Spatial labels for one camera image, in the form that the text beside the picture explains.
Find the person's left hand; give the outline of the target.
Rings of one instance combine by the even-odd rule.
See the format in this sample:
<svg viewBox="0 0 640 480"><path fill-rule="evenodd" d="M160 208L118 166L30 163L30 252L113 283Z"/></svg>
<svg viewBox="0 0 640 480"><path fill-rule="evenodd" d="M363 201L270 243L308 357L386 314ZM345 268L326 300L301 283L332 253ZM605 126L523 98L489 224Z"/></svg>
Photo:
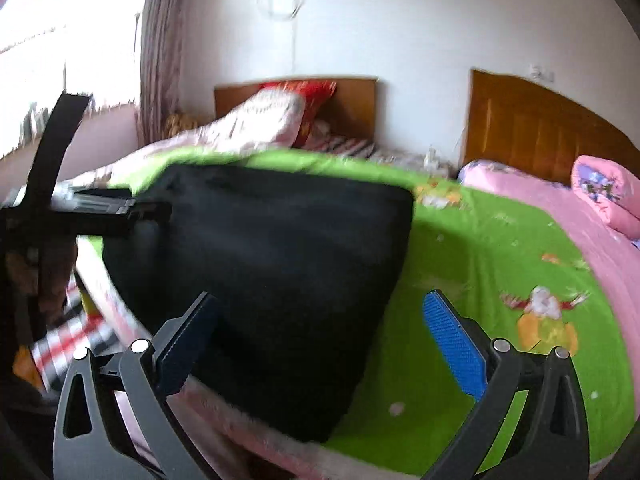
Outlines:
<svg viewBox="0 0 640 480"><path fill-rule="evenodd" d="M4 257L12 287L19 328L29 328L28 304L35 300L37 320L44 325L58 322L66 303L66 290L73 273L78 248L76 242L51 243L40 254L29 249L24 254L10 250Z"/></svg>

